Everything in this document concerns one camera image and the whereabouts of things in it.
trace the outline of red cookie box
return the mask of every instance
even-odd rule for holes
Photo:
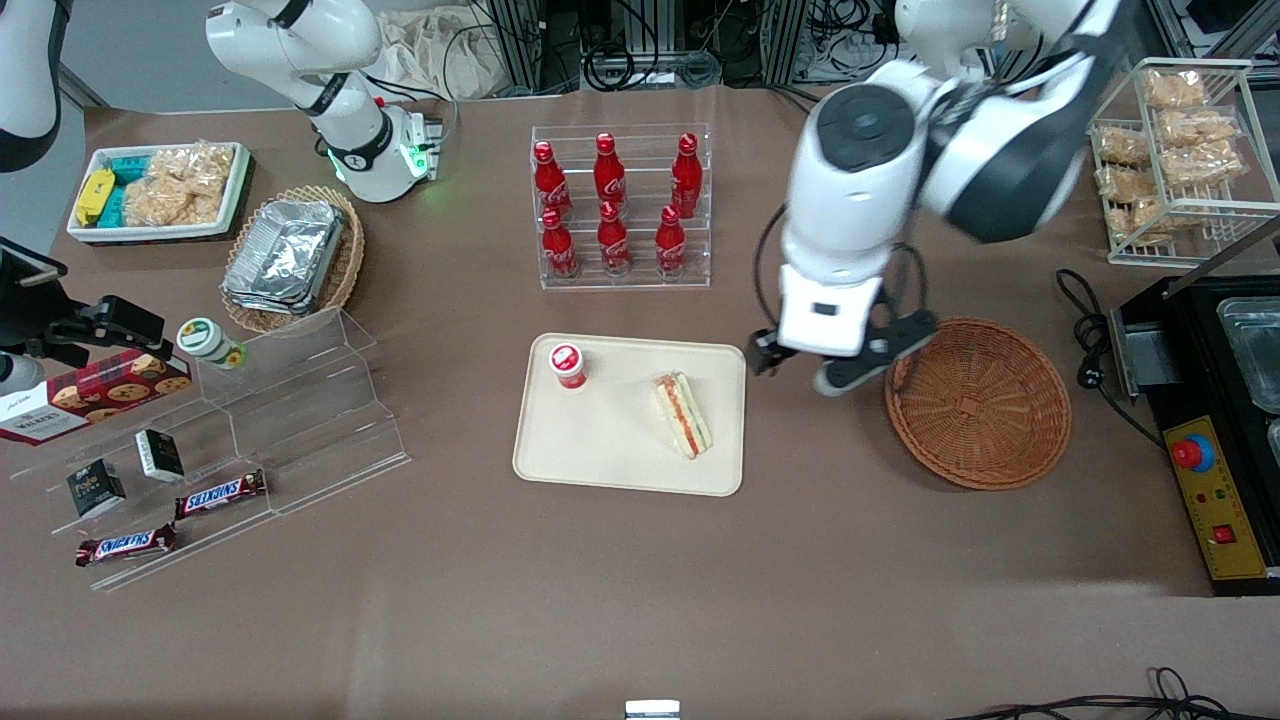
[[[4,397],[0,438],[41,445],[191,387],[187,364],[125,350]]]

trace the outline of white tray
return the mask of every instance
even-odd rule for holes
[[[157,228],[86,228],[76,219],[76,204],[67,217],[67,234],[88,245],[136,245],[150,242],[179,242],[192,237],[207,237],[225,233],[232,227],[236,217],[236,206],[239,205],[241,187],[244,184],[244,176],[248,173],[248,149],[239,142],[210,141],[218,145],[230,145],[236,149],[232,158],[230,174],[227,176],[227,187],[223,188],[223,206],[218,210],[218,219],[212,223],[197,223],[192,225],[164,225]],[[110,164],[115,158],[133,158],[136,155],[151,155],[156,150],[169,150],[172,147],[191,147],[193,143],[180,145],[137,145],[133,147],[104,147],[95,150],[84,168],[84,177],[76,186],[74,197],[79,197],[88,176],[93,170],[100,170]]]
[[[572,342],[586,384],[564,389],[547,355]],[[712,433],[687,460],[658,410],[653,379],[680,370]],[[746,361],[730,345],[548,333],[534,341],[512,468],[526,480],[726,497],[742,483]]]

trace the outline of small black box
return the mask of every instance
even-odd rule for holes
[[[177,483],[182,480],[182,459],[178,457],[178,443],[173,437],[159,430],[146,429],[137,434],[138,456],[142,457],[142,474]]]
[[[106,460],[95,460],[67,478],[67,487],[81,518],[96,518],[124,502],[124,486],[115,477],[115,468]]]

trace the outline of table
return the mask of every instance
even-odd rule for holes
[[[544,293],[530,126],[712,113],[712,287]],[[297,111],[87,122],[90,151],[244,142],[260,163],[251,206],[334,184]],[[1152,665],[1233,710],[1280,714],[1280,605],[1204,597],[1161,454],[1073,382],[1066,456],[1016,492],[932,477],[895,438],[881,388],[819,397],[813,357],[749,379],[732,497],[516,478],[538,334],[740,345],[762,327],[750,259],[801,123],[768,92],[724,88],[465,105],[438,182],[357,204],[369,254],[348,310],[381,343],[375,383],[413,462],[110,594],[88,591],[42,511],[5,488],[4,715],[618,717],[627,698],[675,697],[691,719],[924,719],[1147,694]],[[920,218],[936,311],[1009,324],[1074,378],[1075,311],[1052,270],[1080,270],[1110,305],[1158,277],[1105,263],[1092,192],[1083,181],[1047,228],[997,246]],[[223,316],[225,243],[95,250],[59,237],[54,252],[74,297],[119,292],[172,323]]]

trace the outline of wicker basket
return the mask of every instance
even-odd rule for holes
[[[1071,404],[1057,369],[1027,338],[977,318],[951,318],[893,365],[890,421],[925,468],[974,489],[1044,477],[1066,450]]]
[[[342,234],[338,237],[338,251],[334,254],[333,264],[329,265],[329,277],[325,278],[324,288],[320,291],[320,304],[316,310],[324,310],[325,307],[342,307],[351,299],[351,291],[356,288],[356,277],[360,275],[360,264],[365,260],[365,229],[360,225],[360,218],[356,215],[356,209],[352,208],[351,201],[343,197],[340,193],[329,190],[328,187],[315,187],[305,186],[296,187],[293,190],[285,190],[284,192],[276,195],[268,202],[275,200],[300,200],[303,202],[311,202],[316,200],[324,200],[330,205],[342,209],[347,214],[347,223],[342,228]],[[230,256],[227,259],[227,268],[230,269],[232,263],[236,261],[236,256],[239,254],[241,246],[244,245],[244,236],[248,234],[248,228],[257,219],[257,214],[262,211],[266,206],[264,202],[253,214],[244,222],[241,227],[239,234],[236,237],[236,245],[232,246]],[[265,333],[274,329],[283,328],[289,323],[298,320],[301,315],[287,315],[284,313],[266,313],[264,310],[250,310],[247,307],[241,307],[230,301],[225,295],[223,296],[223,305],[227,306],[227,314],[236,320],[236,324],[250,331]]]

